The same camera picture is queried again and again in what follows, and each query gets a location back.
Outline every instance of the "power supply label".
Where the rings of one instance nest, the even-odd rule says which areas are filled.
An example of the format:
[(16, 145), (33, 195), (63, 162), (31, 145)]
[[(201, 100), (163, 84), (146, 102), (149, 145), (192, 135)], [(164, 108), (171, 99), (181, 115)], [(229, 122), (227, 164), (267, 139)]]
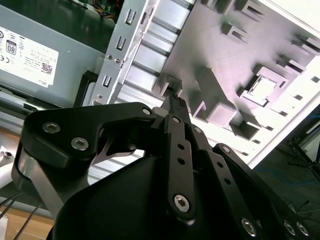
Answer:
[(47, 88), (54, 84), (59, 53), (0, 27), (0, 70)]

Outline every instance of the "silver metal plate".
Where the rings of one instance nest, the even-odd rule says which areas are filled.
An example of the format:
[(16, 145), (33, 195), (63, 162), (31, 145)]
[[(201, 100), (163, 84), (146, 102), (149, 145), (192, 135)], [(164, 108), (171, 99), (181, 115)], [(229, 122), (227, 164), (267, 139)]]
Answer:
[(110, 39), (89, 105), (109, 104), (117, 84), (123, 84), (159, 0), (126, 0)]
[(138, 89), (141, 88), (151, 93), (152, 87), (154, 86), (156, 80), (156, 76), (147, 73), (135, 66), (132, 66), (129, 70), (125, 82), (134, 85)]
[(164, 50), (166, 52), (171, 52), (173, 48), (173, 43), (169, 42), (168, 40), (165, 40), (163, 38), (160, 38), (158, 35), (154, 34), (153, 32), (148, 31), (144, 38), (144, 42), (147, 42), (153, 46), (156, 46), (157, 48), (160, 48), (161, 50)]
[(134, 58), (134, 61), (156, 72), (161, 72), (167, 57), (156, 51), (141, 45)]
[(172, 31), (169, 31), (168, 29), (165, 29), (164, 27), (159, 26), (154, 22), (151, 22), (148, 32), (153, 33), (159, 36), (160, 39), (167, 40), (172, 44), (175, 43), (178, 38), (178, 35), (176, 33), (173, 33)]
[(189, 10), (171, 0), (161, 0), (155, 17), (172, 27), (182, 29), (189, 15)]

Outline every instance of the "wooden surface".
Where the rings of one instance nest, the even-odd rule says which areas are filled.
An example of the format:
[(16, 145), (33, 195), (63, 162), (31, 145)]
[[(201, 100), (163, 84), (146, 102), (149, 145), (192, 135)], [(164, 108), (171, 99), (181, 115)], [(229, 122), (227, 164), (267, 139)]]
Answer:
[[(5, 216), (7, 216), (8, 218), (8, 225), (6, 229), (5, 240), (14, 239), (29, 215), (29, 212), (24, 212), (16, 209), (10, 209), (6, 213)], [(52, 219), (34, 215), (19, 239), (45, 240), (54, 223), (55, 222)]]

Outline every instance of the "gray plastic panel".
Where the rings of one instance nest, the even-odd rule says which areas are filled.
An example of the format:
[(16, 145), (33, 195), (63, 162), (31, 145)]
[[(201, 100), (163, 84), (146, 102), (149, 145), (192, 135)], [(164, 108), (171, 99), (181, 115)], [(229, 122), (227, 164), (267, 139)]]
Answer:
[(104, 54), (0, 5), (0, 26), (59, 52), (48, 88), (0, 70), (0, 83), (61, 107), (72, 107), (82, 75)]
[[(258, 106), (239, 98), (237, 91), (250, 83), (257, 66), (265, 66), (292, 83), (297, 75), (277, 65), (279, 57), (286, 55), (302, 66), (315, 57), (292, 44), (300, 36), (314, 38), (310, 33), (263, 4), (252, 2), (263, 13), (260, 22), (237, 10), (238, 1), (232, 4), (226, 16), (209, 9), (201, 1), (195, 3), (163, 68), (163, 72), (182, 80), (183, 98), (192, 99), (194, 92), (199, 91), (195, 84), (197, 72), (202, 67), (209, 67), (226, 97), (238, 110), (250, 113)], [(238, 43), (222, 34), (225, 19), (247, 34), (247, 43)], [(234, 118), (235, 122), (237, 125), (242, 122), (240, 114)]]
[(201, 69), (197, 75), (197, 82), (205, 104), (203, 120), (222, 128), (226, 127), (236, 115), (237, 109), (227, 99), (213, 70), (208, 67)]
[(243, 122), (239, 126), (230, 124), (231, 129), (236, 136), (250, 141), (261, 129), (261, 126), (254, 116), (242, 111), (240, 111), (240, 114), (243, 117)]
[(288, 72), (296, 75), (300, 75), (306, 70), (304, 66), (286, 56), (282, 56), (277, 64), (286, 69)]
[(221, 26), (221, 31), (228, 36), (229, 38), (232, 38), (233, 40), (237, 41), (238, 43), (247, 43), (248, 42), (248, 34), (241, 29), (232, 26), (230, 23), (225, 22)]
[(167, 74), (160, 75), (160, 77), (158, 79), (158, 84), (159, 84), (159, 86), (157, 86), (157, 85), (153, 86), (153, 91), (154, 91), (154, 88), (159, 87), (160, 96), (162, 96), (162, 97), (167, 96), (168, 89), (170, 91), (174, 92), (175, 94), (177, 94), (178, 97), (183, 92), (182, 81), (179, 79), (173, 78)]
[(256, 22), (261, 22), (264, 19), (265, 14), (261, 7), (251, 0), (238, 1), (236, 9)]

